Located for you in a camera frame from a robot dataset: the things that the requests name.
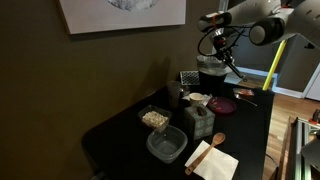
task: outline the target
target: wooden spoon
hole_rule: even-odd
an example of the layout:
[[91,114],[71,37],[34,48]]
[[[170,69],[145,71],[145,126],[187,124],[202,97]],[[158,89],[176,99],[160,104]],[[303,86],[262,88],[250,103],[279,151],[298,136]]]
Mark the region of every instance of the wooden spoon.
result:
[[185,173],[187,175],[190,175],[196,169],[196,167],[201,163],[201,161],[206,157],[206,155],[210,152],[210,150],[214,146],[221,144],[225,139],[226,139],[226,136],[223,133],[215,134],[212,138],[211,145],[205,151],[203,151],[203,153],[187,167],[187,169],[185,170]]

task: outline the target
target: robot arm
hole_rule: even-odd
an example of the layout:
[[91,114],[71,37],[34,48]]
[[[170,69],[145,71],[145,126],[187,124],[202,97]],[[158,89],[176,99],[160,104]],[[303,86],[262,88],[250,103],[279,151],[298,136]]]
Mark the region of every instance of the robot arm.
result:
[[227,26],[252,25],[249,38],[266,45],[300,34],[320,47],[320,1],[305,0],[295,9],[281,7],[280,0],[247,0],[223,13],[202,16],[202,32]]

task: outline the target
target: clear plastic container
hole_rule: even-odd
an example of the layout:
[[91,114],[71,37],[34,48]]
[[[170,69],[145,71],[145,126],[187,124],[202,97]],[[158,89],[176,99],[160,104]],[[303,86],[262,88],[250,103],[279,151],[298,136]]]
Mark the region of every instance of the clear plastic container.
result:
[[184,150],[188,138],[180,129],[168,125],[162,132],[153,131],[146,142],[149,151],[164,163],[172,163]]
[[[148,117],[148,119],[144,119],[144,116],[149,113],[149,112],[156,112],[159,115],[162,115],[163,117],[167,118],[164,122],[162,122],[161,124],[157,124],[155,121],[157,119],[150,119],[150,117]],[[171,119],[172,113],[170,111],[161,109],[157,106],[153,106],[153,105],[148,105],[147,107],[145,107],[144,109],[142,109],[139,113],[138,113],[138,117],[140,118],[141,122],[143,124],[145,124],[146,126],[157,130],[157,131],[163,131],[169,124],[169,121]]]

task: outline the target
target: white cup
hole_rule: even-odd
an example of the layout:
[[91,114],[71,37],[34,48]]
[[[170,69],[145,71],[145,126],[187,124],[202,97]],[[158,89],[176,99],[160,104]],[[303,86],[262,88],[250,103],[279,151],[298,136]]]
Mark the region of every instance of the white cup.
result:
[[189,94],[189,98],[190,98],[191,106],[197,105],[197,104],[202,104],[202,101],[204,99],[203,95],[200,93],[191,93],[191,94]]

